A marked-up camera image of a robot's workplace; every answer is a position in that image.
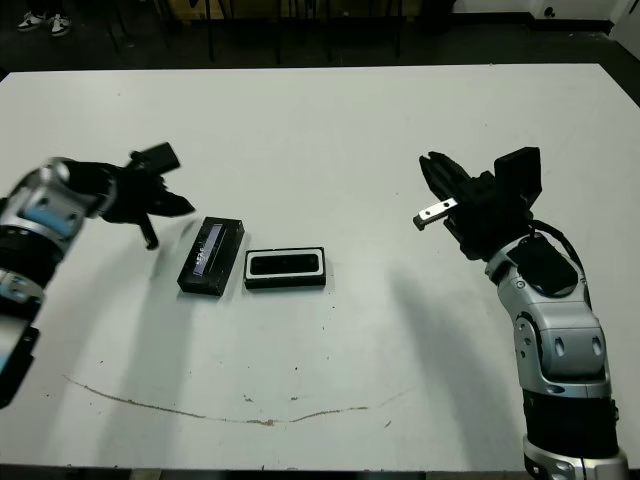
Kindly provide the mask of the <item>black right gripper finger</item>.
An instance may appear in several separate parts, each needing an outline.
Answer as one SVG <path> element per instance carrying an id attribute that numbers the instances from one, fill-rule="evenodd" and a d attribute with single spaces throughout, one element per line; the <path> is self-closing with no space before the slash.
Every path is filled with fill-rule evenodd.
<path id="1" fill-rule="evenodd" d="M 436 196 L 457 196 L 470 180 L 464 168 L 445 154 L 429 153 L 429 187 Z"/>
<path id="2" fill-rule="evenodd" d="M 446 155 L 419 158 L 424 179 L 430 191 L 441 201 L 456 197 L 457 164 Z"/>

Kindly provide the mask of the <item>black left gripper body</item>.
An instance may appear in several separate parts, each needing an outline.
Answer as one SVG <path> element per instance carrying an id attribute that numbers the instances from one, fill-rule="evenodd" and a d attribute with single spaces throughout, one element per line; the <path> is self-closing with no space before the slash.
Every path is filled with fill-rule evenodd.
<path id="1" fill-rule="evenodd" d="M 125 167 L 108 164 L 102 170 L 108 175 L 114 192 L 101 218 L 114 224 L 137 225 L 146 249 L 155 250 L 159 240 L 150 216 L 168 213 L 164 168 L 151 159 L 132 159 Z"/>

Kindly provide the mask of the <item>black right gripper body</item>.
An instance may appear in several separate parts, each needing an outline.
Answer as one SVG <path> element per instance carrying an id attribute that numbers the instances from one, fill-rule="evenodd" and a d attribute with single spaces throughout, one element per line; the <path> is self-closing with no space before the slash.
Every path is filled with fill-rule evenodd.
<path id="1" fill-rule="evenodd" d="M 530 205 L 526 198 L 507 192 L 501 178 L 482 172 L 461 187 L 455 198 L 419 211 L 413 223 L 422 231 L 442 220 L 469 260 L 489 260 L 508 243 L 529 232 Z"/>

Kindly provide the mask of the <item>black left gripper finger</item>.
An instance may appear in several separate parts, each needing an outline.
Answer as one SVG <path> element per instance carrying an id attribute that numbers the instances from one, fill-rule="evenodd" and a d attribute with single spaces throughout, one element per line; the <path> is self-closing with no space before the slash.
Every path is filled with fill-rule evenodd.
<path id="1" fill-rule="evenodd" d="M 163 211 L 194 211 L 195 207 L 183 196 L 164 191 L 161 198 Z"/>
<path id="2" fill-rule="evenodd" d="M 193 205 L 184 202 L 155 202 L 151 206 L 151 214 L 159 217 L 180 217 L 193 212 Z"/>

